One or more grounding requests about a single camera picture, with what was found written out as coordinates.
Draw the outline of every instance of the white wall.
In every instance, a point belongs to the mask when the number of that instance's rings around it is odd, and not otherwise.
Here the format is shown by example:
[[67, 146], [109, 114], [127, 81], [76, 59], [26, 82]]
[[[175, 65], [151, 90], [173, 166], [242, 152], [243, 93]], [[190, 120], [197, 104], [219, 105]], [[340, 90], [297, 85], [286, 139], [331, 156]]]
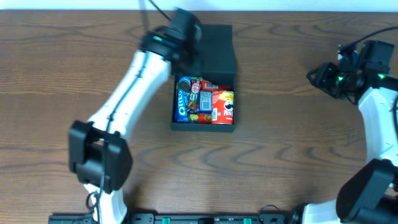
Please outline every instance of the white wall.
[[[154, 0], [161, 9], [398, 12], [398, 0]], [[138, 0], [0, 0], [3, 9], [138, 9]]]

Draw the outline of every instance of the snack box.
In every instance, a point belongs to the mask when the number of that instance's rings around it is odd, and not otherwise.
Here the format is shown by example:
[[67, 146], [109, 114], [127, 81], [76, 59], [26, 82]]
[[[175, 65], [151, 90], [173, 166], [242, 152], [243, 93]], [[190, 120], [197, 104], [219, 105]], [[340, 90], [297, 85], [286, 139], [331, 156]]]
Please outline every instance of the snack box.
[[192, 72], [178, 73], [176, 75], [189, 77], [202, 77], [215, 85], [231, 86], [234, 92], [234, 123], [233, 124], [191, 124], [178, 123], [174, 120], [176, 109], [176, 84], [174, 80], [172, 121], [170, 124], [173, 131], [210, 131], [232, 133], [236, 127], [236, 113], [239, 110], [235, 91], [236, 60], [232, 43], [232, 26], [229, 25], [202, 25], [202, 40], [197, 43], [199, 58], [197, 66]]

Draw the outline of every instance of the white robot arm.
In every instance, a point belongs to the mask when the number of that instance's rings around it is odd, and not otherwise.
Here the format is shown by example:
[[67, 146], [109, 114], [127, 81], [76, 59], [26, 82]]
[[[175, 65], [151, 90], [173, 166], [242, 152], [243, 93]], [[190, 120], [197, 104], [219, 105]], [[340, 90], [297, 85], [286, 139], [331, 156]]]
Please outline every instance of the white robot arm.
[[[349, 53], [340, 51], [339, 67], [326, 63], [307, 75], [312, 85], [327, 94], [335, 98], [349, 98], [353, 104], [358, 104], [365, 126], [367, 164], [373, 159], [387, 159], [394, 166], [398, 166], [397, 130], [394, 126], [396, 123], [394, 118], [397, 118], [395, 111], [398, 79], [386, 75], [389, 71], [388, 63], [393, 49], [394, 46], [391, 44], [367, 41], [361, 55], [358, 56], [354, 50]], [[350, 68], [350, 62], [356, 65]], [[362, 70], [360, 75], [357, 75], [358, 69]], [[303, 209], [301, 221], [305, 224], [335, 224], [351, 222], [350, 219], [356, 218], [344, 217], [345, 220], [340, 220], [336, 206], [340, 206], [338, 200], [308, 204]], [[382, 223], [383, 221], [374, 222], [370, 218], [367, 222]]]
[[98, 223], [123, 222], [127, 206], [121, 186], [132, 166], [127, 142], [149, 100], [169, 79], [172, 67], [178, 72], [181, 64], [189, 67], [193, 61], [192, 45], [201, 36], [198, 23], [193, 14], [177, 9], [169, 26], [143, 38], [127, 74], [107, 102], [88, 123], [76, 121], [71, 127], [70, 170], [89, 191], [86, 204], [92, 201], [88, 207]]

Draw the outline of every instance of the black mounting rail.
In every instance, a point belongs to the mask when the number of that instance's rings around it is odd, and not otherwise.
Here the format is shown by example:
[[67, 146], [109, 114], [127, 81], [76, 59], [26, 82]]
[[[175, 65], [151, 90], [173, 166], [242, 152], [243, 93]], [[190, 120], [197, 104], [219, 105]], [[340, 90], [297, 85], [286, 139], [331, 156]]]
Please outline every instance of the black mounting rail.
[[[154, 215], [137, 213], [126, 220], [126, 224], [288, 224], [288, 213], [264, 213], [247, 215]], [[96, 224], [92, 214], [86, 215], [51, 215], [49, 224]]]

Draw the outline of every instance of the oreo logo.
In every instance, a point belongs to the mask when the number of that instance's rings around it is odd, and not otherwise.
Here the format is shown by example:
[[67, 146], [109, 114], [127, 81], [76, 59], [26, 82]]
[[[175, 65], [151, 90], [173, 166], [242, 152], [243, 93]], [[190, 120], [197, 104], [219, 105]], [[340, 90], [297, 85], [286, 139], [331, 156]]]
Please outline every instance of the oreo logo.
[[184, 99], [182, 97], [182, 90], [178, 91], [178, 113], [181, 116], [185, 116], [187, 112], [184, 107]]

